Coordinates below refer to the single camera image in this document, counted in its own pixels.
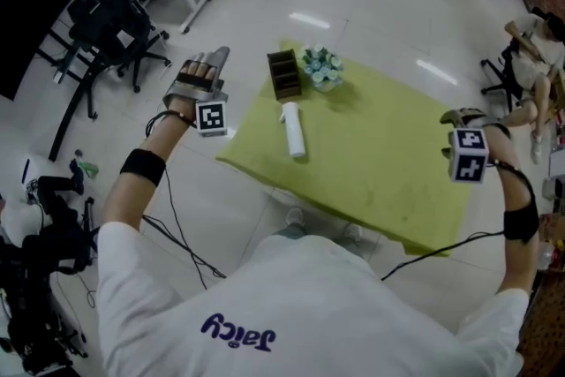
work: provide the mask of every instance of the white shoe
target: white shoe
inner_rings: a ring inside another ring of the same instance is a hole
[[[531,133],[531,159],[534,163],[538,164],[541,160],[541,137],[538,137],[535,132]]]
[[[363,237],[363,230],[361,230],[359,225],[349,224],[343,231],[343,237],[349,238],[355,242],[355,245],[359,245],[359,242],[361,242],[361,238]]]
[[[304,226],[304,214],[302,209],[298,207],[293,207],[289,213],[286,215],[286,226],[291,226],[292,224],[299,224]]]

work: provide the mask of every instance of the person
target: person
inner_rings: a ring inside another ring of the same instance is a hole
[[[501,122],[507,127],[536,122],[531,133],[531,159],[539,163],[549,92],[565,59],[565,26],[561,18],[551,12],[546,20],[531,13],[510,21],[504,30],[515,40],[505,70],[514,74],[516,82],[528,95],[522,100],[522,108],[514,110]]]
[[[189,68],[197,77],[213,71],[198,62]],[[176,97],[169,109],[194,119],[191,101]],[[167,115],[131,155],[166,162],[188,127]],[[490,157],[518,168],[505,133],[496,125],[484,131]],[[532,206],[523,181],[498,172],[507,214]],[[305,235],[298,210],[233,275],[183,300],[152,268],[139,233],[156,185],[123,169],[103,209],[97,310],[109,376],[517,374],[518,332],[536,275],[537,216],[533,236],[505,240],[506,274],[497,294],[454,335],[379,280],[356,256],[355,235],[347,238],[349,250]]]

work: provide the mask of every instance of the black monitor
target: black monitor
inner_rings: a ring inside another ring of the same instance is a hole
[[[0,0],[0,94],[13,100],[36,50],[71,0]]]

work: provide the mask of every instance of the white t-shirt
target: white t-shirt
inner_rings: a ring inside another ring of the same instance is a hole
[[[531,90],[539,76],[547,76],[554,67],[562,68],[565,59],[565,46],[560,41],[548,40],[544,34],[544,20],[535,14],[526,14],[514,19],[514,24],[520,34],[536,46],[546,62],[534,62],[528,54],[520,50],[512,58],[512,69],[516,82],[526,89]]]
[[[368,264],[316,236],[271,236],[234,275],[183,300],[123,223],[98,239],[109,376],[514,377],[528,305],[506,290],[457,336],[403,303]]]

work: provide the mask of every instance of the black strap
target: black strap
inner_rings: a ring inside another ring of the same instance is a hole
[[[525,174],[506,162],[491,161],[491,164],[500,169],[516,175],[530,192],[531,201],[528,206],[517,211],[504,212],[504,237],[507,240],[522,240],[525,244],[538,232],[539,214],[536,205],[536,196],[533,193],[530,181]]]
[[[127,159],[125,159],[120,174],[132,173],[142,176],[151,181],[156,187],[161,182],[165,165],[165,161],[151,151],[147,151],[146,149],[134,149],[130,152]]]
[[[184,74],[180,72],[177,75],[177,82],[182,82],[188,85],[194,85],[198,88],[204,88],[206,91],[210,91],[212,88],[212,83],[214,82],[211,79],[204,79],[202,77],[192,76],[191,74]]]

